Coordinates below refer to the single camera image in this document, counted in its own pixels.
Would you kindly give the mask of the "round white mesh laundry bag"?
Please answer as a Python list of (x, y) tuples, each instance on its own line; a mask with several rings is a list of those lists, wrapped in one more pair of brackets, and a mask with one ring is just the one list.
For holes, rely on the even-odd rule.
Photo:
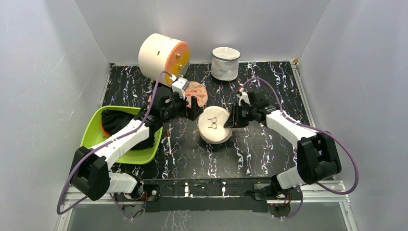
[(224, 128), (229, 112), (220, 106), (209, 106), (199, 116), (197, 127), (201, 138), (209, 144), (221, 144), (232, 135), (231, 128)]

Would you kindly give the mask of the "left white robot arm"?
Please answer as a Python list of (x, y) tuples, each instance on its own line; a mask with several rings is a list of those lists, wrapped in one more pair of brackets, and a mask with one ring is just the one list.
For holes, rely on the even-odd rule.
[(90, 200), (96, 201), (106, 193), (125, 193), (131, 200), (139, 200), (144, 193), (142, 185), (125, 173), (112, 173), (112, 165), (134, 146), (147, 146), (163, 124), (177, 116), (196, 120), (204, 111), (197, 98), (187, 100), (183, 90), (166, 87), (155, 89), (150, 103), (125, 123), (123, 128), (105, 141), (75, 152), (67, 183)]

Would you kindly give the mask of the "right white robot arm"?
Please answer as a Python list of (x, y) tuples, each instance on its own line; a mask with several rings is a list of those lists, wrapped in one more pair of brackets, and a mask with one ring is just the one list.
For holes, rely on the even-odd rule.
[(292, 118), (268, 102), (261, 90), (237, 91), (239, 101), (234, 103), (225, 128), (244, 128), (257, 121), (279, 133), (297, 151), (297, 164), (271, 177), (269, 186), (253, 190), (254, 197), (265, 196), (284, 199), (290, 190), (314, 184), (341, 172), (342, 166), (335, 142), (322, 132), (316, 132), (292, 122)]

